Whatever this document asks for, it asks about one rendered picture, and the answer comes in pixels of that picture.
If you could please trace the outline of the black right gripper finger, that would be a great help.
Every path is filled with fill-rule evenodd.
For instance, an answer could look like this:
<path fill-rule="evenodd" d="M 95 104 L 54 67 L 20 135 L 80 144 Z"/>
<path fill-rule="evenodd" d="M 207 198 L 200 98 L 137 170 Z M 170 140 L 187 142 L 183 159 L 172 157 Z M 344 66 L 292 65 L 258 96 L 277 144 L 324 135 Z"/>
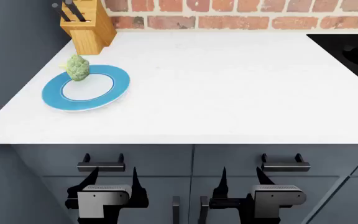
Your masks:
<path fill-rule="evenodd" d="M 226 168 L 225 167 L 223 167 L 221 180 L 220 180 L 218 186 L 216 187 L 216 189 L 228 189 L 228 186 L 227 186 L 227 173 L 226 173 Z"/>
<path fill-rule="evenodd" d="M 275 183 L 265 175 L 259 167 L 256 167 L 257 178 L 260 185 L 274 185 Z"/>

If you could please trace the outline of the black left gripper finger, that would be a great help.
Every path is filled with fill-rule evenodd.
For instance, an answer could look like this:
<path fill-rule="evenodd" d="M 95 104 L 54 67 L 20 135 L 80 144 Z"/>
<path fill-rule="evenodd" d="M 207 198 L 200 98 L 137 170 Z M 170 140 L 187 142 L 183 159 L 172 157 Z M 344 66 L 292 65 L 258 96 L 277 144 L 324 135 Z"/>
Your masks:
<path fill-rule="evenodd" d="M 133 168 L 133 175 L 132 175 L 132 189 L 141 189 L 142 186 L 139 182 L 138 176 L 137 176 L 137 170 L 136 167 Z"/>
<path fill-rule="evenodd" d="M 94 169 L 94 171 L 92 171 L 90 173 L 89 176 L 87 176 L 87 178 L 85 178 L 81 183 L 80 185 L 82 187 L 86 187 L 86 186 L 89 186 L 89 185 L 94 185 L 97 181 L 97 178 L 98 178 L 98 174 L 99 174 L 99 167 L 96 167 Z"/>

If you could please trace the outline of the green broccoli floret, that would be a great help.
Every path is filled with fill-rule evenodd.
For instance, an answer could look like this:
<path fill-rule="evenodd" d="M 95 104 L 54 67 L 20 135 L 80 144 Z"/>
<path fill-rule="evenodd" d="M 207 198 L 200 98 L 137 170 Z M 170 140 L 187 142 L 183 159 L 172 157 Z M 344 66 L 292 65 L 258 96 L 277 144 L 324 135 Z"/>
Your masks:
<path fill-rule="evenodd" d="M 59 65 L 74 82 L 84 80 L 90 74 L 90 63 L 80 55 L 72 55 L 65 63 Z"/>

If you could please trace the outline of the dark grey drawer front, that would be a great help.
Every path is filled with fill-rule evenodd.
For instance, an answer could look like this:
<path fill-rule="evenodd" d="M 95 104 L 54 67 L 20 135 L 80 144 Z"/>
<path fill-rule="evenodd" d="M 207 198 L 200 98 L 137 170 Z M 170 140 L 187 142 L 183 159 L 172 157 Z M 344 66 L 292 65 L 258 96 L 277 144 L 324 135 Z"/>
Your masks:
<path fill-rule="evenodd" d="M 109 145 L 109 144 L 28 144 L 14 145 L 21 159 L 40 176 L 84 176 L 77 169 L 85 154 L 91 162 L 117 162 L 124 156 L 124 172 L 103 172 L 100 175 L 130 176 L 135 169 L 139 176 L 188 176 L 191 170 L 191 145 Z"/>
<path fill-rule="evenodd" d="M 267 162 L 285 165 L 295 163 L 295 156 L 301 154 L 310 165 L 308 171 L 267 175 L 344 176 L 358 166 L 358 144 L 210 144 L 195 146 L 193 174 L 219 176 L 226 171 L 229 176 L 256 175 L 263 154 L 267 155 Z"/>

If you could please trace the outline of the dark grey cabinet door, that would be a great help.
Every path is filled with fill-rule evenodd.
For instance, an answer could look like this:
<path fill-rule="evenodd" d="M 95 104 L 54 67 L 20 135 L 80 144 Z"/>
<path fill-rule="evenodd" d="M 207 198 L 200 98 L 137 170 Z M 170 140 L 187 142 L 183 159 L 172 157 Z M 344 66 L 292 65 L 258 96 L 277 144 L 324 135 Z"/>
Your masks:
<path fill-rule="evenodd" d="M 276 184 L 293 184 L 306 194 L 306 202 L 292 208 L 280 209 L 280 224 L 302 224 L 310 212 L 334 185 L 338 177 L 271 177 Z M 200 215 L 200 197 L 211 197 L 214 188 L 220 182 L 219 177 L 195 177 L 191 185 L 189 224 L 197 224 Z M 230 198 L 242 198 L 250 188 L 258 184 L 257 177 L 228 177 L 227 185 Z M 239 214 L 235 208 L 209 210 L 207 224 L 240 224 Z"/>
<path fill-rule="evenodd" d="M 44 177 L 43 182 L 54 194 L 72 224 L 78 224 L 78 211 L 67 209 L 67 188 L 79 184 L 84 177 Z M 180 198 L 180 224 L 188 224 L 190 179 L 188 177 L 139 177 L 149 198 L 148 208 L 124 208 L 118 224 L 172 224 L 172 199 Z"/>

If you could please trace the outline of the blue rimmed white plate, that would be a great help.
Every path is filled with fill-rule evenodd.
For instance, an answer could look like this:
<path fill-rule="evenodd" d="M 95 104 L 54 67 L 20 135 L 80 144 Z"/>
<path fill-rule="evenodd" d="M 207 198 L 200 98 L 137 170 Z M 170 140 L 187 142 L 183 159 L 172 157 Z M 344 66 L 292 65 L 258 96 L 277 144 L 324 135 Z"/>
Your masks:
<path fill-rule="evenodd" d="M 112 103 L 128 89 L 130 77 L 121 68 L 92 65 L 82 81 L 72 80 L 67 72 L 51 79 L 42 90 L 42 99 L 62 111 L 86 111 Z"/>

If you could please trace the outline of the wooden knife block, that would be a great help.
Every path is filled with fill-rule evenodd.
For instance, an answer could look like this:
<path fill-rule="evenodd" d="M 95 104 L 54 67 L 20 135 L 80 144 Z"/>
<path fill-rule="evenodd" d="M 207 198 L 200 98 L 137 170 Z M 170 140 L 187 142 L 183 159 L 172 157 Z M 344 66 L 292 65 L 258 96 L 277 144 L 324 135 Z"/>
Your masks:
<path fill-rule="evenodd" d="M 64 2 L 63 11 L 71 22 L 61 18 L 60 27 L 71 37 L 78 55 L 97 55 L 110 46 L 117 31 L 101 0 L 73 0 L 86 22 L 80 22 Z"/>

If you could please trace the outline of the black glass cooktop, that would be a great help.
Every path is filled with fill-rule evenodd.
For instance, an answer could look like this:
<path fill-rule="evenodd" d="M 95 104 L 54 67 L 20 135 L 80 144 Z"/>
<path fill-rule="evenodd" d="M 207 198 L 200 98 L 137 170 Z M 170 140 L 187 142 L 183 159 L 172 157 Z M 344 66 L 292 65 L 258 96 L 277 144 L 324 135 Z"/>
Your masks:
<path fill-rule="evenodd" d="M 358 65 L 346 59 L 342 54 L 346 46 L 358 47 L 357 34 L 308 34 L 307 36 L 358 76 Z"/>

